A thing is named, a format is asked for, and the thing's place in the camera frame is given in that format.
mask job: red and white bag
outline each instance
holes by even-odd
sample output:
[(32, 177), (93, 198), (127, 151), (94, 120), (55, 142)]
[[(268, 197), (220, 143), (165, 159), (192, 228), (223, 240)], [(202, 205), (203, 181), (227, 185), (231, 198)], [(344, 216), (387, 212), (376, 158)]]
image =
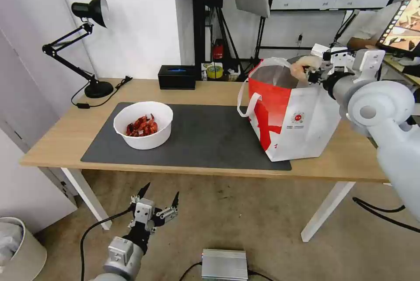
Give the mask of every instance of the red and white bag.
[(248, 117), (271, 161), (318, 157), (340, 121), (339, 105), (319, 84), (298, 82), (283, 58), (263, 59), (249, 73)]

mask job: lamp shade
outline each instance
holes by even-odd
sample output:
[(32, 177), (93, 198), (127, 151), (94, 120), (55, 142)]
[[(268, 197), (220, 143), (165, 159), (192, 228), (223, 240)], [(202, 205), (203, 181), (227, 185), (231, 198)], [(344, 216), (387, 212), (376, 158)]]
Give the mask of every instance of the lamp shade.
[(109, 20), (108, 3), (106, 0), (91, 0), (90, 3), (72, 3), (71, 11), (76, 17), (91, 18), (106, 28)]

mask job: printed logo on bag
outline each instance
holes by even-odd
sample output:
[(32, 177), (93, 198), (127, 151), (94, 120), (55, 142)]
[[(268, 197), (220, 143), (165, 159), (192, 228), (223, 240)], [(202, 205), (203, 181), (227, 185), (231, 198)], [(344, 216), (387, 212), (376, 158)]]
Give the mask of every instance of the printed logo on bag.
[(292, 117), (292, 123), (294, 124), (302, 124), (304, 120), (305, 114), (302, 112), (294, 113)]

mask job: concrete floor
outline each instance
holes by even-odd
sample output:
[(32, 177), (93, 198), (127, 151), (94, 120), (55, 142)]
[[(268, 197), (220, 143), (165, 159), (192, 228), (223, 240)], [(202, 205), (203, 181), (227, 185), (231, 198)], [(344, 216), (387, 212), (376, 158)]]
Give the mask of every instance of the concrete floor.
[[(130, 196), (151, 181), (147, 198), (157, 206), (180, 191), (179, 216), (150, 238), (137, 280), (177, 281), (200, 260), (203, 248), (246, 250), (250, 268), (281, 281), (418, 280), (417, 233), (378, 219), (352, 202), (356, 195), (384, 208), (400, 206), (393, 189), (357, 184), (309, 243), (300, 232), (333, 184), (311, 180), (270, 180), (84, 171), (108, 214), (124, 210)], [(407, 211), (394, 218), (418, 225)], [(102, 271), (112, 237), (128, 232), (131, 215), (100, 227), (86, 239), (86, 280)], [(79, 241), (95, 222), (86, 205), (37, 237), (48, 250), (36, 281), (80, 279)], [(200, 279), (200, 267), (185, 278)], [(250, 280), (263, 280), (251, 277)]]

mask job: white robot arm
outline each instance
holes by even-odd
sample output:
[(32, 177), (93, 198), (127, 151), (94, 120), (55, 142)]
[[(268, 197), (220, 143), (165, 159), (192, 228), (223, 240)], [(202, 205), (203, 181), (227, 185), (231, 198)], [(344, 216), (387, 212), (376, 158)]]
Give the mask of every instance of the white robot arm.
[(103, 266), (105, 273), (93, 281), (134, 281), (140, 271), (141, 259), (147, 252), (150, 235), (178, 215), (179, 192), (172, 205), (162, 210), (155, 207), (153, 201), (143, 198), (149, 185), (140, 189), (137, 196), (131, 197), (130, 211), (134, 219), (128, 226), (130, 232), (123, 237), (114, 237), (108, 246), (109, 255)]
[(310, 70), (308, 80), (322, 83), (339, 103), (341, 116), (374, 139), (380, 167), (420, 222), (420, 127), (406, 123), (414, 96), (401, 83), (375, 80), (385, 51), (360, 50), (353, 59), (346, 50), (316, 44), (312, 54), (322, 57), (329, 69)]

